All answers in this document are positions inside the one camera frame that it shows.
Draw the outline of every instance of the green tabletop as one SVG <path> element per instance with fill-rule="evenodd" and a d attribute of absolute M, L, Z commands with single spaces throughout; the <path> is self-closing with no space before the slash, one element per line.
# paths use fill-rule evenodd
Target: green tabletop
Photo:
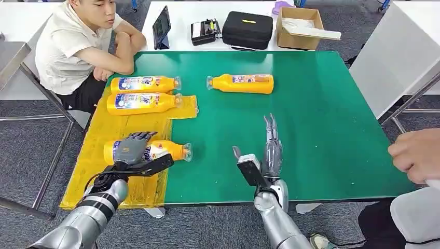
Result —
<path fill-rule="evenodd" d="M 207 90 L 206 77 L 224 73 L 272 74 L 273 93 Z M 414 188 L 392 165 L 389 141 L 337 52 L 147 52 L 135 74 L 179 75 L 180 92 L 198 100 L 197 118 L 173 121 L 172 140 L 191 142 L 194 158 L 169 169 L 166 204 L 253 201 L 232 146 L 263 159 L 269 113 L 290 200 L 376 199 Z"/>

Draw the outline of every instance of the bottle label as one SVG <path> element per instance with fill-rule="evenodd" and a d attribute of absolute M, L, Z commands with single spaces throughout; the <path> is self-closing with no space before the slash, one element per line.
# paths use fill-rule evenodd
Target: bottle label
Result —
<path fill-rule="evenodd" d="M 116 95 L 115 106 L 117 109 L 137 109 L 156 106 L 159 95 L 154 93 L 134 93 Z"/>
<path fill-rule="evenodd" d="M 160 82 L 160 77 L 123 77 L 119 79 L 119 89 L 120 90 L 142 90 L 148 89 L 153 84 L 158 86 Z"/>
<path fill-rule="evenodd" d="M 268 74 L 233 75 L 232 83 L 263 83 L 269 81 Z"/>
<path fill-rule="evenodd" d="M 115 158 L 115 152 L 118 149 L 120 143 L 121 143 L 121 141 L 116 141 L 113 144 L 113 151 L 112 151 L 113 158 Z M 162 148 L 161 144 L 159 144 L 158 147 L 147 145 L 147 147 L 144 150 L 144 155 L 142 157 L 142 160 L 152 161 L 152 160 L 156 159 L 158 155 L 161 155 L 164 151 L 167 151 L 167 150 Z"/>

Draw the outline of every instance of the floor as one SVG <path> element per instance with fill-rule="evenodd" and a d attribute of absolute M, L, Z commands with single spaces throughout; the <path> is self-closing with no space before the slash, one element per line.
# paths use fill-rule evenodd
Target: floor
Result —
<path fill-rule="evenodd" d="M 117 12 L 141 29 L 149 1 L 138 0 L 134 13 L 128 0 L 118 2 Z M 346 60 L 358 53 L 381 18 L 374 0 L 308 0 L 306 7 L 319 9 L 328 30 L 341 31 L 341 41 L 321 41 L 319 49 L 337 50 Z M 429 96 L 418 106 L 440 107 Z M 46 101 L 1 102 L 0 116 L 55 113 Z M 408 130 L 438 127 L 440 117 L 403 115 Z M 63 120 L 0 124 L 0 174 L 2 197 L 31 205 L 66 127 Z M 393 141 L 397 128 L 384 128 Z M 56 214 L 42 220 L 0 208 L 0 241 L 4 248 L 24 248 L 53 229 L 68 214 L 58 208 L 81 148 L 83 135 L 73 131 L 43 200 L 42 210 Z M 370 203 L 323 204 L 305 215 L 290 207 L 289 214 L 304 233 L 323 232 L 338 243 L 363 239 L 357 224 L 360 211 Z M 208 206 L 167 209 L 162 219 L 143 210 L 120 210 L 99 237 L 99 248 L 270 248 L 258 213 L 252 206 Z"/>

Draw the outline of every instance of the yellow bottle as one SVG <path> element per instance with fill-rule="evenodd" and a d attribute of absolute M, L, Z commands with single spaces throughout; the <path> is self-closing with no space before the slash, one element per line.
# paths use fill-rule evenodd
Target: yellow bottle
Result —
<path fill-rule="evenodd" d="M 121 141 L 109 141 L 104 144 L 104 160 L 108 165 L 113 165 L 113 155 Z M 165 151 L 171 154 L 174 161 L 193 159 L 193 148 L 190 143 L 181 145 L 167 140 L 155 140 L 148 142 L 144 151 L 144 160 L 151 161 L 160 157 Z"/>
<path fill-rule="evenodd" d="M 273 76 L 270 74 L 230 75 L 207 77 L 207 88 L 223 92 L 251 92 L 270 94 L 273 90 Z"/>
<path fill-rule="evenodd" d="M 112 79 L 110 88 L 112 93 L 168 92 L 173 89 L 180 90 L 182 83 L 178 76 L 175 78 L 165 76 L 117 77 Z"/>
<path fill-rule="evenodd" d="M 181 107 L 182 95 L 166 93 L 118 93 L 107 99 L 107 110 L 115 116 L 142 113 L 162 113 L 174 107 Z"/>

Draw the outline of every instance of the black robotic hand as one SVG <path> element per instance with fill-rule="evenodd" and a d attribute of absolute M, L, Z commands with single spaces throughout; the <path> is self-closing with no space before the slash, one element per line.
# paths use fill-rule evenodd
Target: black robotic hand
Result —
<path fill-rule="evenodd" d="M 124 162 L 128 165 L 141 162 L 147 142 L 156 134 L 156 131 L 148 131 L 134 132 L 128 135 L 115 151 L 115 162 Z"/>

